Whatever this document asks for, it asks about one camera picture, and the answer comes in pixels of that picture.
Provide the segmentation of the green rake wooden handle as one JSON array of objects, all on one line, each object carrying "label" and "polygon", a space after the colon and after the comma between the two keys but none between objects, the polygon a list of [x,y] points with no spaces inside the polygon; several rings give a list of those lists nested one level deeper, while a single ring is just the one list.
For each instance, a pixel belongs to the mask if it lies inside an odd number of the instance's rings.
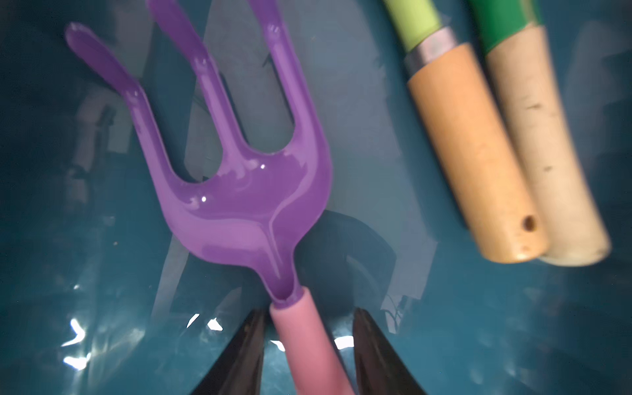
[{"label": "green rake wooden handle", "polygon": [[612,244],[574,148],[535,1],[471,1],[495,94],[550,240],[541,260],[583,267]]}]

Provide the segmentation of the teal plastic storage box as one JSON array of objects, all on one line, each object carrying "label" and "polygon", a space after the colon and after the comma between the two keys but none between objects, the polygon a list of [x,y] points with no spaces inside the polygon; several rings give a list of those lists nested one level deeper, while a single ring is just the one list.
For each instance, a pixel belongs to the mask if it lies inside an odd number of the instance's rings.
[{"label": "teal plastic storage box", "polygon": [[[539,4],[612,241],[583,268],[482,258],[383,3],[278,6],[334,166],[296,266],[348,375],[362,308],[430,394],[630,393],[630,2]],[[143,1],[2,2],[1,391],[189,394],[270,299],[253,271],[172,235],[123,98],[65,42],[73,21],[139,80],[178,176],[207,179],[222,157],[189,62]]]}]

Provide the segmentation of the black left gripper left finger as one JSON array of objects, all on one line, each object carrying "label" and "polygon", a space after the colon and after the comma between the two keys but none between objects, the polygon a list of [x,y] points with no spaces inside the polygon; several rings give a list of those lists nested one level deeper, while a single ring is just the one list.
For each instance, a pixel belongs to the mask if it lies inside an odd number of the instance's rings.
[{"label": "black left gripper left finger", "polygon": [[260,394],[267,317],[250,312],[192,394]]}]

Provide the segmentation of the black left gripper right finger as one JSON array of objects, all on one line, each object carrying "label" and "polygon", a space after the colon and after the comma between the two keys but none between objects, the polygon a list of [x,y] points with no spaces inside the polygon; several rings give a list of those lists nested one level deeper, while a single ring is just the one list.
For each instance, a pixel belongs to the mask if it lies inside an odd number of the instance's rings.
[{"label": "black left gripper right finger", "polygon": [[352,336],[360,394],[427,395],[367,310],[354,310]]}]

